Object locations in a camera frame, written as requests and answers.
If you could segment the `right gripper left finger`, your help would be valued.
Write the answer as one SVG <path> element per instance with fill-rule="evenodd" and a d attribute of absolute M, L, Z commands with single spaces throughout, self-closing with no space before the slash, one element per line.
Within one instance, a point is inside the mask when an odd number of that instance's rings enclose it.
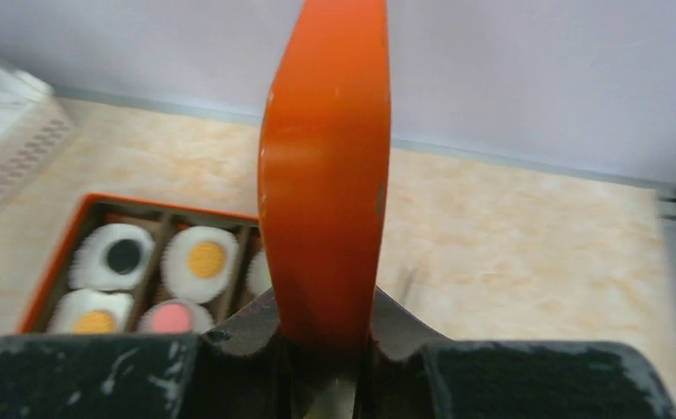
<path fill-rule="evenodd" d="M 274 418 L 267 292 L 206 333 L 0 337 L 0 418 Z"/>

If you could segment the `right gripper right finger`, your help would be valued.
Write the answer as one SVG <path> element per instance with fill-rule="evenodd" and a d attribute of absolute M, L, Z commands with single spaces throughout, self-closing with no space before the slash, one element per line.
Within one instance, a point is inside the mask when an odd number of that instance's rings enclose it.
<path fill-rule="evenodd" d="M 676 418 L 655 367 L 607 340 L 453 340 L 377 291 L 376 418 Z"/>

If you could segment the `orange cookie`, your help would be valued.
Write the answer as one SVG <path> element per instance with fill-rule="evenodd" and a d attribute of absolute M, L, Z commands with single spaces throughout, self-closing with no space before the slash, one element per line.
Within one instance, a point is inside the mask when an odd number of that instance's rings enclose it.
<path fill-rule="evenodd" d="M 106 310 L 94 310 L 79 316 L 71 332 L 75 334 L 106 334 L 117 331 L 117 322 L 113 314 Z"/>
<path fill-rule="evenodd" d="M 202 241 L 195 244 L 187 256 L 191 274 L 195 278 L 215 278 L 226 266 L 227 252 L 221 244 Z"/>

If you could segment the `orange cookie box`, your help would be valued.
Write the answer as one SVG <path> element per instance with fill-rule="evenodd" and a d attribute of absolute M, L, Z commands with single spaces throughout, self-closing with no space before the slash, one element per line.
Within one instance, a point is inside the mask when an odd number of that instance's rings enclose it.
<path fill-rule="evenodd" d="M 139 333 L 135 331 L 135 327 L 148 309 L 165 300 L 177 299 L 172 297 L 163 286 L 162 254 L 169 240 L 176 233 L 190 227 L 207 226 L 227 230 L 235 235 L 238 243 L 235 268 L 229 285 L 213 300 L 199 304 L 210 313 L 215 326 L 257 298 L 248 291 L 246 286 L 249 263 L 255 254 L 262 250 L 256 219 L 132 200 L 121 196 L 91 194 L 82 201 L 72 223 L 66 230 L 64 239 L 19 328 L 21 333 L 48 333 L 46 328 L 60 299 L 69 292 L 80 290 L 73 290 L 68 283 L 73 253 L 95 229 L 110 223 L 125 223 L 142 227 L 152 235 L 154 240 L 154 249 L 141 282 L 132 290 L 106 292 L 128 293 L 133 299 L 127 324 L 120 333 Z"/>

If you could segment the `black cookie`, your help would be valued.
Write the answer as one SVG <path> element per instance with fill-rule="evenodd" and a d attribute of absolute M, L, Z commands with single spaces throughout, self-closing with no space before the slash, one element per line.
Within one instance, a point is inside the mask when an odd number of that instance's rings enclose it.
<path fill-rule="evenodd" d="M 140 264 L 141 245 L 134 239 L 121 239 L 112 243 L 106 255 L 107 267 L 118 275 L 128 275 Z"/>

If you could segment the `orange box lid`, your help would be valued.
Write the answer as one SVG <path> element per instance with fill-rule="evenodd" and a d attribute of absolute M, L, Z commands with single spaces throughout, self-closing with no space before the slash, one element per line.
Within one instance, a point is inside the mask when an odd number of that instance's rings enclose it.
<path fill-rule="evenodd" d="M 390 162 L 383 1 L 303 4 L 268 94 L 259 227 L 282 333 L 355 353 L 369 336 Z"/>

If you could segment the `metal tongs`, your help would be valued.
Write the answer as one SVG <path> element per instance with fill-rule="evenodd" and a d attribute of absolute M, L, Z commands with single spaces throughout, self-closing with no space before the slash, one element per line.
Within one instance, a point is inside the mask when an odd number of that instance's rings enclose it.
<path fill-rule="evenodd" d="M 417 265 L 410 268 L 403 276 L 400 284 L 400 291 L 398 292 L 398 302 L 410 310 L 415 304 L 418 297 L 419 290 L 423 287 L 426 277 L 425 267 Z"/>

